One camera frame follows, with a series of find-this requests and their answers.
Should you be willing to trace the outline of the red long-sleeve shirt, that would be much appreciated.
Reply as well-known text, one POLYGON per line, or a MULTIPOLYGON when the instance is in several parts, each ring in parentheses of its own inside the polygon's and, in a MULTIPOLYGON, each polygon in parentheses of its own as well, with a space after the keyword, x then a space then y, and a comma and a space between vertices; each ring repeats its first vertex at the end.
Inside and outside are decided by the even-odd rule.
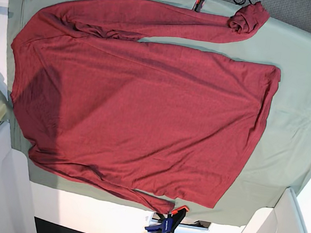
POLYGON ((159 213, 213 208, 265 130, 274 65, 145 37, 244 41, 269 19, 149 0, 81 0, 39 10, 12 41, 14 114, 39 168, 159 213))

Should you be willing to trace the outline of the blue orange bar clamp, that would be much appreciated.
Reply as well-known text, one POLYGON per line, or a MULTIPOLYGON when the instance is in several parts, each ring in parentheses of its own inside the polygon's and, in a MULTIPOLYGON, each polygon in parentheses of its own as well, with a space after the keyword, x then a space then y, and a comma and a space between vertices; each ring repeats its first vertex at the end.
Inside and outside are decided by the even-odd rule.
POLYGON ((145 230, 148 233, 174 233, 177 226, 185 218, 189 208, 186 205, 183 205, 179 208, 172 210, 167 217, 163 214, 156 213, 159 217, 159 224, 153 226, 146 226, 145 230))

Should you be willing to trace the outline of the green table cloth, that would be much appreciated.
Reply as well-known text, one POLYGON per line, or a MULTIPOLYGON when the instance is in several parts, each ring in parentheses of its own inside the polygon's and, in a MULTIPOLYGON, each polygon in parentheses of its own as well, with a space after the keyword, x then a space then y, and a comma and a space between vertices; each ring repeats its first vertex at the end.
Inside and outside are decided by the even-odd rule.
MULTIPOLYGON (((7 43, 38 10, 67 1, 72 0, 9 0, 7 43)), ((154 1, 192 8, 195 0, 154 1)), ((271 17, 246 41, 172 42, 281 70, 266 129, 246 166, 214 208, 189 203, 189 218, 242 226, 256 210, 273 207, 286 187, 301 192, 311 179, 311 34, 271 17)))

